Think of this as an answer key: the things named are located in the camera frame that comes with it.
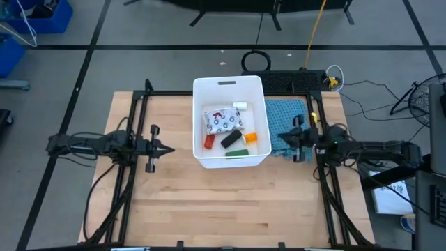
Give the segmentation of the black stand legs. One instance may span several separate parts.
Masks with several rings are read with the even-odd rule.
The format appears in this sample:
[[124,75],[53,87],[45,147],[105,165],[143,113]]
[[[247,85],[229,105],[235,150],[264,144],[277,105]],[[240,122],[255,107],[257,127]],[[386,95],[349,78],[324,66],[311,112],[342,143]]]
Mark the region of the black stand legs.
[[259,13],[269,15],[277,31],[282,27],[280,13],[313,11],[323,5],[324,0],[155,0],[172,3],[182,8],[196,10],[198,15],[189,26],[194,27],[207,13]]

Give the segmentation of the white printed paper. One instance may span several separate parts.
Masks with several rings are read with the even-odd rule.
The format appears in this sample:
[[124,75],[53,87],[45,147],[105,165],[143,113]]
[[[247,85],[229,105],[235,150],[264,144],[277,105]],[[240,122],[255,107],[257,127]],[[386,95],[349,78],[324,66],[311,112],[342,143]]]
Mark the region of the white printed paper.
[[390,184],[389,187],[397,191],[397,193],[386,187],[376,188],[371,191],[375,212],[387,215],[414,213],[413,206],[403,199],[403,197],[407,200],[410,199],[406,182],[398,181]]

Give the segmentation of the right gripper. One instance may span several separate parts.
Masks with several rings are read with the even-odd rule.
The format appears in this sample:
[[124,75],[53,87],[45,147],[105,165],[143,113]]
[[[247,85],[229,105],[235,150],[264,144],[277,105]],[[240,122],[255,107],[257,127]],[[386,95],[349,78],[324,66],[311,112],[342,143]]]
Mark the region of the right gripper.
[[278,134],[278,137],[281,139],[293,139],[294,137],[297,138],[298,143],[294,140],[284,140],[285,144],[290,149],[297,148],[298,155],[295,160],[296,162],[304,162],[306,160],[303,147],[311,148],[314,146],[316,141],[315,131],[312,128],[304,129],[302,127],[303,123],[304,123],[304,116],[299,114],[293,119],[293,124],[295,126],[294,130]]

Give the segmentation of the black floor fan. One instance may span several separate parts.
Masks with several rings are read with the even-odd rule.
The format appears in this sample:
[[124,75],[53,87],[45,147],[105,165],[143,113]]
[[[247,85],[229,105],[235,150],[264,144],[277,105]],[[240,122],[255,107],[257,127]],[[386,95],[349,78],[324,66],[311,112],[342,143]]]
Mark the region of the black floor fan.
[[443,86],[442,89],[446,91],[446,73],[435,75],[423,82],[413,82],[409,90],[391,108],[390,115],[408,109],[414,119],[429,128],[429,87],[440,84]]

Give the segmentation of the black perforated box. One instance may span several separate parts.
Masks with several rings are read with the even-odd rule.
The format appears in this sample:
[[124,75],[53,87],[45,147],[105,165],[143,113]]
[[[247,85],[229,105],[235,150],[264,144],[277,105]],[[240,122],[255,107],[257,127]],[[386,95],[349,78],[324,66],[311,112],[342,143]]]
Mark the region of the black perforated box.
[[302,93],[330,90],[328,75],[324,70],[243,71],[242,75],[260,77],[263,90],[267,92],[294,91],[295,93]]

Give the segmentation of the white plastic bin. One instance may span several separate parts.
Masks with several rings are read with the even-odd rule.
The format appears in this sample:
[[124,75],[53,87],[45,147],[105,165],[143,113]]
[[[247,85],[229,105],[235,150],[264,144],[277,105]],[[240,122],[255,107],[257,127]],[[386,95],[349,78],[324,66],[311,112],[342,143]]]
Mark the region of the white plastic bin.
[[[215,109],[233,107],[233,102],[247,103],[247,110],[239,110],[244,123],[244,128],[239,129],[242,137],[225,149],[220,142],[232,131],[217,134],[212,149],[205,149],[203,144],[208,134],[203,114]],[[193,155],[206,169],[254,167],[272,151],[262,81],[257,76],[209,77],[194,80],[192,114]],[[252,132],[257,134],[257,142],[244,144],[243,135]],[[225,156],[226,152],[241,149],[247,149],[249,155]]]

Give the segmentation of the black bandage roll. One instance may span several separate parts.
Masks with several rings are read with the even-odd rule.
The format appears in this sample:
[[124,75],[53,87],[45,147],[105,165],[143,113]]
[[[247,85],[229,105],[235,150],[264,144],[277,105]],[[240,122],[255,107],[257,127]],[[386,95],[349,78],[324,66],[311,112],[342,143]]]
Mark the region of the black bandage roll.
[[230,145],[232,145],[233,143],[235,143],[237,140],[239,140],[242,137],[242,133],[239,130],[234,130],[232,131],[228,136],[226,136],[221,142],[220,144],[227,149],[228,147],[230,147]]

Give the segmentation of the blue bin with items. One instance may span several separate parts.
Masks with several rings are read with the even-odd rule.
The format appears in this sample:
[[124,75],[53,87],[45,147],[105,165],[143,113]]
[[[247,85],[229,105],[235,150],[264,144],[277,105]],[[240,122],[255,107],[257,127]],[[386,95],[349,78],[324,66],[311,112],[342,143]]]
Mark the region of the blue bin with items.
[[73,9],[68,0],[9,0],[1,14],[20,34],[29,33],[28,25],[37,34],[64,33]]

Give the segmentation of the white patterned pouch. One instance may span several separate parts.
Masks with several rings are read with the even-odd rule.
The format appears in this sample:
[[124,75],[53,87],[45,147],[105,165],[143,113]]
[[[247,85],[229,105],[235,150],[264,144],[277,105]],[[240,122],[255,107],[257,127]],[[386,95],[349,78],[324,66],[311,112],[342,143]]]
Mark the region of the white patterned pouch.
[[244,128],[240,111],[234,107],[205,112],[203,119],[208,135],[217,135]]

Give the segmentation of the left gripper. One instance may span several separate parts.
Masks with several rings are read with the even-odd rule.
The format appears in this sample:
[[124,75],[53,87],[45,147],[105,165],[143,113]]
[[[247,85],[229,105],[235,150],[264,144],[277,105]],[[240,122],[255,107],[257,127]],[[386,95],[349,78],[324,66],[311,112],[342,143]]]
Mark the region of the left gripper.
[[[145,171],[148,173],[154,173],[155,172],[155,152],[157,151],[156,146],[156,140],[157,136],[160,133],[160,128],[152,124],[151,129],[151,139],[138,139],[137,140],[137,150],[140,155],[146,155],[148,156],[148,162],[146,163]],[[159,143],[159,148],[164,149],[162,151],[159,151],[159,158],[163,155],[166,155],[168,153],[173,153],[175,149],[171,148],[170,146],[166,146],[162,143]]]

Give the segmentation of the teal patterned cloth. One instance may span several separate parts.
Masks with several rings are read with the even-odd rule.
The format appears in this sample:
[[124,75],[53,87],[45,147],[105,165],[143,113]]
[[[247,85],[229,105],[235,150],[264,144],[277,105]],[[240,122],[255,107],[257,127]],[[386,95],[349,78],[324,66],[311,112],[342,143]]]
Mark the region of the teal patterned cloth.
[[304,101],[300,99],[286,100],[265,100],[266,113],[268,119],[268,128],[270,131],[270,143],[272,155],[282,155],[285,158],[298,158],[297,151],[294,151],[278,134],[287,133],[295,128],[293,120],[296,116],[303,117],[301,127],[309,127],[307,121],[307,107]]

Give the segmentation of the black slanted bar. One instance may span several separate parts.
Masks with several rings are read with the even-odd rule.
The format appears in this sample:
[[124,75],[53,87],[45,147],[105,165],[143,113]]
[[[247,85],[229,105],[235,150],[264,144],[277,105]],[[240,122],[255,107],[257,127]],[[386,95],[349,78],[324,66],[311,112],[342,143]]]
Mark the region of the black slanted bar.
[[431,172],[431,155],[426,154],[422,157],[422,164],[418,167],[394,167],[379,174],[367,176],[361,180],[364,190],[373,190],[381,188],[398,181],[415,177],[418,171]]

